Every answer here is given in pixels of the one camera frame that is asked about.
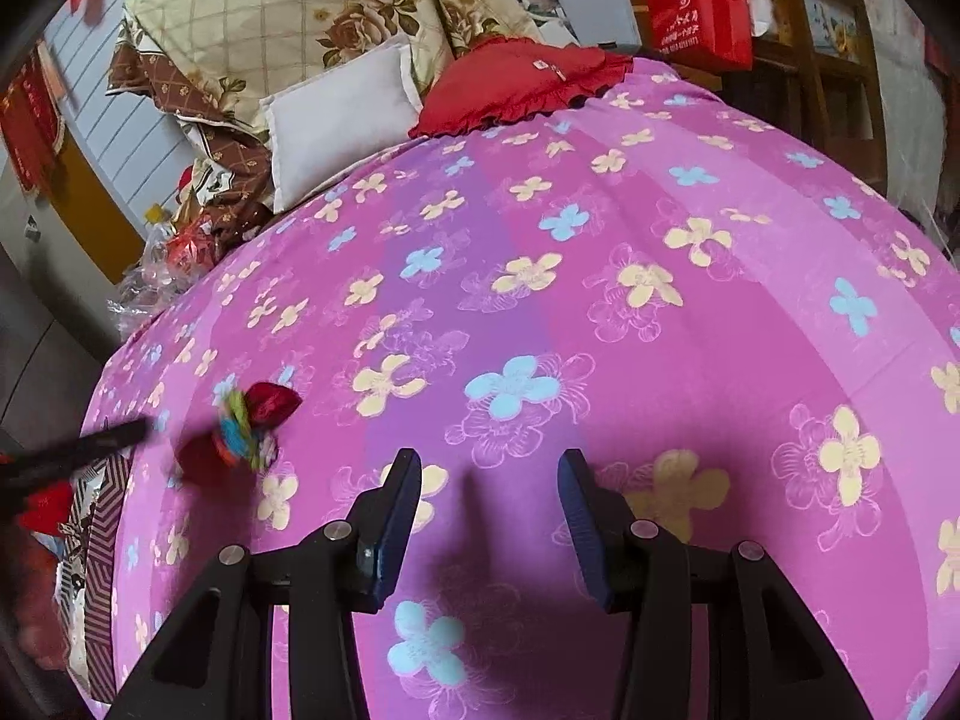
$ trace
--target floral bedsheet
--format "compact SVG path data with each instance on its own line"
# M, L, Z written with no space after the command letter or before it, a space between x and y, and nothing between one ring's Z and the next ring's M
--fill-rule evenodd
M875 717L920 717L960 659L958 306L869 187L658 63L580 110L413 143L107 366L86 426L157 420L117 536L118 680L220 547L298 542L412 446L400 585L356 620L371 716L608 716L623 623L584 595L563 523L574 446L684 541L764 544ZM275 465L184 488L181 431L262 379L304 398Z

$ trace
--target red bag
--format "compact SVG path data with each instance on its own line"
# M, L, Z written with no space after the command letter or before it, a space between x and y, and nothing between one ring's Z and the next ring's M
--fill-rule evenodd
M647 6L659 52L714 73L752 68L747 0L647 0Z

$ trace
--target red pillow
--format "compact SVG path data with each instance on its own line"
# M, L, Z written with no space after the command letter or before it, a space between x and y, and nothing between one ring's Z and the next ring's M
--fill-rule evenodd
M463 135L570 107L620 83L632 57L530 38L494 37L460 57L426 95L410 137Z

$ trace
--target bed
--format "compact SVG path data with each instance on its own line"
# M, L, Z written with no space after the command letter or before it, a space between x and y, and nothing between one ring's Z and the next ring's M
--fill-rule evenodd
M580 109L381 154L104 370L88 429L155 420L116 532L110 675L221 547L298 542L411 446L400 585L356 620L371 716L603 717L623 629L563 525L557 460L579 447L683 541L762 543L875 717L922 717L960 661L958 306L869 187L649 60ZM179 437L260 380L304 399L275 464L184 485ZM286 635L277 610L277 718Z

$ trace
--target red decoration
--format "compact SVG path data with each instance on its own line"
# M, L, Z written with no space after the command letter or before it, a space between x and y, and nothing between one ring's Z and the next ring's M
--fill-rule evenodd
M530 38L493 37L461 56L430 91L410 137L463 135L570 107L620 83L632 57Z
M51 98L36 50L0 97L0 132L23 191L40 189L49 194L56 153L64 143L64 120Z
M245 400L251 427L266 430L280 427L302 403L296 391L273 382L257 382L247 390Z
M747 0L647 0L654 48L701 70L750 70L754 64Z
M251 428L264 431L280 427L301 405L301 396L280 384L257 382L244 394ZM198 487L224 485L232 473L232 455L224 450L220 429L213 428L188 436L176 450L176 461L184 471L184 482Z
M73 488L69 482L56 482L27 498L27 511L16 517L17 523L28 531L60 536L59 527L70 515Z

